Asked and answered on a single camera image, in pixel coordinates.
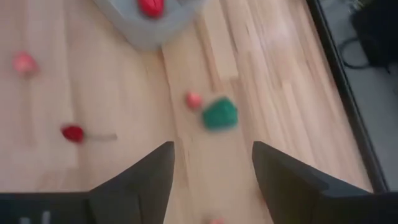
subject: small red object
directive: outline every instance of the small red object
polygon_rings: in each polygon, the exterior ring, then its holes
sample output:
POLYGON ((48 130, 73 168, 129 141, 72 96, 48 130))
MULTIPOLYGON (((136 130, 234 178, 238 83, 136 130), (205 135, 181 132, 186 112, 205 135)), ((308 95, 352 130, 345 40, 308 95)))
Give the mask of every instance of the small red object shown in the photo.
POLYGON ((81 144, 85 138, 83 129, 79 126, 69 125, 61 129, 63 137, 67 140, 81 144))
POLYGON ((159 18, 163 15, 164 0, 138 0, 141 11, 148 17, 159 18))
POLYGON ((196 110, 201 108, 203 100, 199 94, 189 92, 185 97, 185 102, 190 109, 196 110))
POLYGON ((31 73, 38 69, 36 61, 27 52, 18 53, 13 61, 14 69, 19 73, 31 73))
POLYGON ((219 219, 210 221, 210 224, 224 224, 224 221, 219 218, 219 219))

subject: green block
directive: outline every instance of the green block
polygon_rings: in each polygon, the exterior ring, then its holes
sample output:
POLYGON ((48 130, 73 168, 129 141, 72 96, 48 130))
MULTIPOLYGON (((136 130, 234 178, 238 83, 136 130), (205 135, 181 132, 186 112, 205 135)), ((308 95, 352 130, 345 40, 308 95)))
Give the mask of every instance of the green block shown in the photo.
POLYGON ((232 128, 238 123, 238 110, 227 97, 220 98, 202 112, 203 123, 207 129, 220 130, 232 128))

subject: gray floor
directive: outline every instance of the gray floor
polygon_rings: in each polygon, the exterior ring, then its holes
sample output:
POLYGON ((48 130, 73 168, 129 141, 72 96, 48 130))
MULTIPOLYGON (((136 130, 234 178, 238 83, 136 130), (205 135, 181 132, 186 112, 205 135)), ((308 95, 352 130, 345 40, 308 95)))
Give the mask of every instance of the gray floor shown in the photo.
MULTIPOLYGON (((324 0, 321 4, 336 45, 355 36, 346 2, 324 0)), ((366 63, 359 44, 347 47, 344 58, 354 65, 366 63)), ((398 190, 398 66, 391 66, 391 74, 382 68, 345 71, 387 184, 398 190)))

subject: pink ball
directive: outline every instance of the pink ball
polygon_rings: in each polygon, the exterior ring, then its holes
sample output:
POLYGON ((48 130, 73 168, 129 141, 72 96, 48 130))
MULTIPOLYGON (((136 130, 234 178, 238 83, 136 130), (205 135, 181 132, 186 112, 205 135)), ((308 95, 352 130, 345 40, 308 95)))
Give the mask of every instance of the pink ball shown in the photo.
POLYGON ((19 73, 32 73, 37 71, 37 63, 27 52, 18 53, 13 61, 14 69, 19 73))
POLYGON ((203 100, 199 94, 188 92, 185 96, 185 102, 191 110, 197 110, 201 108, 203 100))

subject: black frame edge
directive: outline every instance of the black frame edge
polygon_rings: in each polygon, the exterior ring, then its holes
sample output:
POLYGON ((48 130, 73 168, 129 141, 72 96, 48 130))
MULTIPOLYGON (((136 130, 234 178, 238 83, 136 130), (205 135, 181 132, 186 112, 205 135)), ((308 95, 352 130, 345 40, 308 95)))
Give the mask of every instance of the black frame edge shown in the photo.
POLYGON ((318 0, 306 0, 375 193, 390 191, 318 0))

